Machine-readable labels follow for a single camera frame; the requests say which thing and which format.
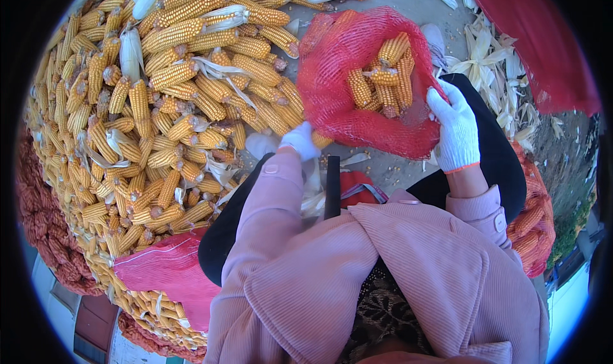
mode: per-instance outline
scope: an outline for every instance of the red mesh bag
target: red mesh bag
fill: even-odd
[[[399,118],[387,119],[355,110],[346,79],[349,71],[368,65],[387,39],[406,32],[415,68],[413,104]],[[428,117],[425,96],[430,86],[444,97],[432,76],[428,42],[419,26],[384,6],[358,13],[318,14],[300,41],[296,86],[305,117],[317,131],[349,146],[370,146],[409,159],[425,159],[438,143],[439,125]]]
[[[526,158],[519,143],[513,142],[512,145],[526,177],[526,202],[517,218],[507,227],[506,234],[513,242],[513,249],[522,258],[524,272],[533,278],[545,271],[547,258],[556,240],[554,210],[538,168]]]

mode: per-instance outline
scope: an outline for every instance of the jacket cuff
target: jacket cuff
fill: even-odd
[[[458,199],[447,194],[446,210],[464,222],[484,219],[500,208],[498,184],[478,197]]]

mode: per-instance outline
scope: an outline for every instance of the concrete ground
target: concrete ground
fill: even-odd
[[[426,23],[434,23],[440,27],[443,37],[445,39],[445,45],[447,46],[447,55],[453,55],[460,60],[465,60],[468,57],[468,50],[466,48],[466,40],[464,38],[464,25],[472,23],[475,15],[464,6],[460,6],[455,10],[452,10],[445,5],[441,0],[345,0],[343,3],[340,0],[332,1],[332,4],[338,8],[339,11],[353,9],[356,11],[366,10],[368,8],[377,6],[391,6],[402,15],[413,20],[418,25]],[[288,13],[292,19],[300,18],[300,23],[303,24],[310,21],[313,18],[315,11],[310,8],[306,8],[300,5],[287,4],[280,10]],[[301,38],[306,32],[307,27],[301,27],[299,32],[299,38]],[[274,46],[273,52],[284,56],[285,54]],[[297,74],[297,60],[289,59],[285,75],[291,80],[295,81]],[[422,169],[421,161],[409,161],[405,158],[395,156],[388,153],[372,148],[350,148],[337,144],[332,144],[323,150],[323,155],[339,155],[342,159],[367,150],[371,159],[368,161],[356,163],[347,166],[347,169],[359,170],[367,172],[373,180],[373,183],[378,185],[384,192],[390,195],[396,188],[407,188],[414,184],[418,180],[422,179],[435,172],[438,167],[429,163],[425,164],[425,171]],[[243,154],[242,158],[249,170],[249,162],[251,166],[255,166],[255,160],[249,157],[247,154]]]

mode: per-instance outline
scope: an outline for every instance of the patterned fabric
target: patterned fabric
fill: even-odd
[[[415,346],[417,353],[434,354],[411,306],[379,258],[362,283],[353,330],[337,364],[356,363],[362,359],[367,347],[390,335]]]

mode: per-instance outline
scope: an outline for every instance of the white work glove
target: white work glove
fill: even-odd
[[[479,136],[474,113],[460,90],[443,80],[438,82],[451,105],[433,87],[428,89],[426,101],[441,124],[436,161],[445,174],[450,174],[480,162]]]
[[[302,162],[316,158],[321,153],[321,150],[313,144],[311,132],[311,124],[309,122],[303,122],[281,138],[279,148],[286,146],[293,147],[296,153],[300,155],[300,160]]]

